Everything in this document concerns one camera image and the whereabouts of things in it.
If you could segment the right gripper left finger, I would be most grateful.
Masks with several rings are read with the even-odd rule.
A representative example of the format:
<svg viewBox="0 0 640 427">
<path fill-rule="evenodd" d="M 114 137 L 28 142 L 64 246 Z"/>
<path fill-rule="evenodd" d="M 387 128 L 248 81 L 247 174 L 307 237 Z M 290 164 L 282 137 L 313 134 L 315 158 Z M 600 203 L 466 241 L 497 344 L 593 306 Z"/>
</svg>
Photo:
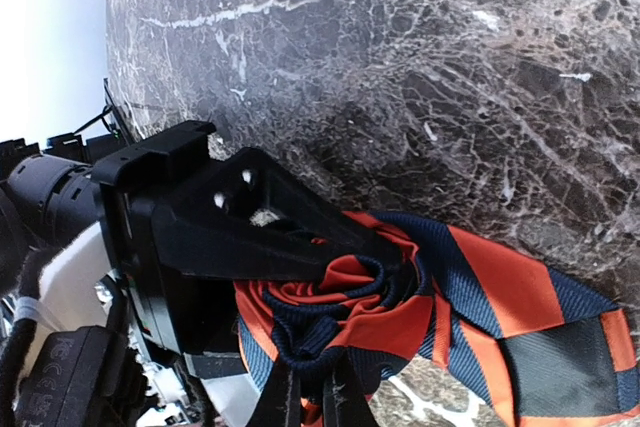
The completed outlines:
<svg viewBox="0 0 640 427">
<path fill-rule="evenodd" d="M 254 427 L 300 426 L 300 379 L 278 359 L 254 409 Z"/>
</svg>

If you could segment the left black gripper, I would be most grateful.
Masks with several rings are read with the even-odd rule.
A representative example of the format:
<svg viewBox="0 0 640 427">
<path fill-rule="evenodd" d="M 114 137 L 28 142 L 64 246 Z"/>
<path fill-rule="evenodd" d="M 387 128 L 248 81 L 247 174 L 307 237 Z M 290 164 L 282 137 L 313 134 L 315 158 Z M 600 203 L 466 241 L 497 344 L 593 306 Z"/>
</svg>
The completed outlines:
<svg viewBox="0 0 640 427">
<path fill-rule="evenodd" d="M 182 122 L 107 155 L 91 174 L 143 359 L 162 367 L 181 361 L 202 380 L 245 372 L 233 286 L 213 279 L 320 281 L 345 255 L 391 271 L 402 264 L 399 247 L 264 151 L 210 159 L 215 130 Z"/>
</svg>

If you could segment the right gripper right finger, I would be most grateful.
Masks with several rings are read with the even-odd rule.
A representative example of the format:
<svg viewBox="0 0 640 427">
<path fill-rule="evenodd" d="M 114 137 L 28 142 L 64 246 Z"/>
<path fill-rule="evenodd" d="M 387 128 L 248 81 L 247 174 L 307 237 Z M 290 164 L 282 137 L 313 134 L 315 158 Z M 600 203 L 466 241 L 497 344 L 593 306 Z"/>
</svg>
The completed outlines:
<svg viewBox="0 0 640 427">
<path fill-rule="evenodd" d="M 347 354 L 324 381 L 322 412 L 324 427 L 378 426 Z"/>
</svg>

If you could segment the red navy striped tie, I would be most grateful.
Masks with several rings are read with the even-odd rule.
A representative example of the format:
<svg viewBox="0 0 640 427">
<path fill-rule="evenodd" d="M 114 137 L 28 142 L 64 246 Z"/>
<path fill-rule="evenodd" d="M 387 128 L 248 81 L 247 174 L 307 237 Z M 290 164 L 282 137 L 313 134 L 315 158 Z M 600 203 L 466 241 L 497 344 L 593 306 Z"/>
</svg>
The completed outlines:
<svg viewBox="0 0 640 427">
<path fill-rule="evenodd" d="M 545 264 L 401 212 L 355 220 L 402 265 L 331 261 L 318 282 L 235 283 L 244 364 L 264 391 L 277 361 L 301 380 L 305 426 L 325 426 L 323 384 L 347 357 L 365 397 L 414 357 L 448 371 L 509 426 L 602 426 L 639 413 L 624 311 Z"/>
</svg>

